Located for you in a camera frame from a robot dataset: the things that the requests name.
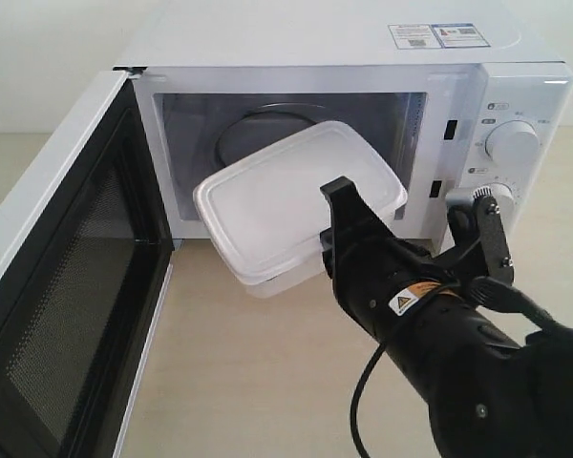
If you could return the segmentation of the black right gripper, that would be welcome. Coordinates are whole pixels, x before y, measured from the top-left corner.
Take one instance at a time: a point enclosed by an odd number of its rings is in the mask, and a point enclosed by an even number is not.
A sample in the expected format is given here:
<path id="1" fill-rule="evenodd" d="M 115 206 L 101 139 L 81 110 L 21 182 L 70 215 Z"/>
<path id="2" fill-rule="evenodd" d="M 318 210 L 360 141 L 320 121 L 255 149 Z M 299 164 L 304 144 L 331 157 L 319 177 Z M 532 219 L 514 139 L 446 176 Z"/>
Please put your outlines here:
<path id="1" fill-rule="evenodd" d="M 320 192 L 330 212 L 319 240 L 334 298 L 375 341 L 414 327 L 425 309 L 463 304 L 456 280 L 426 252 L 387 232 L 353 181 L 338 177 Z"/>

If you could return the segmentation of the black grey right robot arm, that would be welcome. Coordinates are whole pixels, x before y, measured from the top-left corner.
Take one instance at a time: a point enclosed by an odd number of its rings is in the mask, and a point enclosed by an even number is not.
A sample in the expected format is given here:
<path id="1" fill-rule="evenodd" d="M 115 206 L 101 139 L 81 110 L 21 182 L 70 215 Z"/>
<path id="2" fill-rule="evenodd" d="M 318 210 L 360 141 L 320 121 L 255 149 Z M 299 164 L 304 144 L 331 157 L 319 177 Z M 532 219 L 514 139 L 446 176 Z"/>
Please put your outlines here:
<path id="1" fill-rule="evenodd" d="M 397 237 L 339 177 L 321 189 L 321 236 L 334 297 L 377 344 L 350 401 L 391 358 L 426 403 L 443 457 L 573 457 L 573 328 L 513 284 L 514 268 L 489 191 L 447 207 L 454 245 L 433 256 Z"/>

